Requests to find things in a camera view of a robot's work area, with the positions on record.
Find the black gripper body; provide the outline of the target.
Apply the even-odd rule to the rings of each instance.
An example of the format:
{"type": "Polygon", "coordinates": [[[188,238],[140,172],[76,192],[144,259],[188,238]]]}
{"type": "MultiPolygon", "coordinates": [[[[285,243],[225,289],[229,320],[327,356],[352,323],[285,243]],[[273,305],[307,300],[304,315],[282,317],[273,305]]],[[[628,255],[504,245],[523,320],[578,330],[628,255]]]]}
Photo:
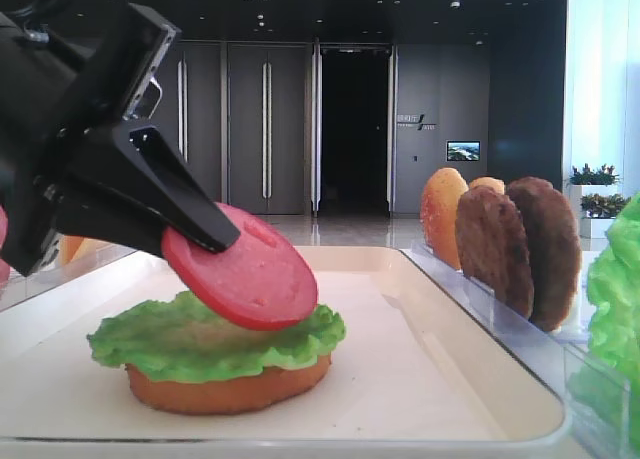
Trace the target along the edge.
{"type": "Polygon", "coordinates": [[[122,19],[113,17],[86,56],[55,32],[34,41],[16,21],[1,18],[1,203],[8,216],[1,257],[23,276],[42,266],[59,234],[49,178],[64,178],[89,130],[122,122],[122,19]]]}

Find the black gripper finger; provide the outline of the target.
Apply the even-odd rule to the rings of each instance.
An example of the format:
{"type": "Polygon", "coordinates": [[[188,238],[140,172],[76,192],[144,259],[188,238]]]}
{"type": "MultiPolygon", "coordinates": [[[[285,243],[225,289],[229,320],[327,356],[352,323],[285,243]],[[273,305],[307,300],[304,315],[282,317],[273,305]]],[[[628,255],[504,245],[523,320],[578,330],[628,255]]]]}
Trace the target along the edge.
{"type": "Polygon", "coordinates": [[[67,177],[118,189],[126,184],[149,188],[159,195],[165,230],[173,228],[208,251],[223,252],[240,235],[194,179],[179,151],[147,121],[89,130],[73,152],[67,177]]]}
{"type": "Polygon", "coordinates": [[[123,245],[162,257],[161,239],[167,225],[159,195],[147,187],[123,189],[73,177],[49,178],[54,230],[123,245]]]}

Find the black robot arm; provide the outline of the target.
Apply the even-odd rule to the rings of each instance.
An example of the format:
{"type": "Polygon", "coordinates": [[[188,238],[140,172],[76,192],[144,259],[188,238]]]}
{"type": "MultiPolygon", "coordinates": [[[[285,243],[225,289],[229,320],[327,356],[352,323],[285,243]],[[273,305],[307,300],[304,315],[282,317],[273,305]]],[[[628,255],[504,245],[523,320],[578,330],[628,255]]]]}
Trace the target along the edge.
{"type": "Polygon", "coordinates": [[[152,120],[177,27],[123,2],[88,54],[49,24],[73,1],[1,0],[2,259],[31,275],[62,235],[156,256],[168,232],[229,249],[238,229],[152,120]]]}

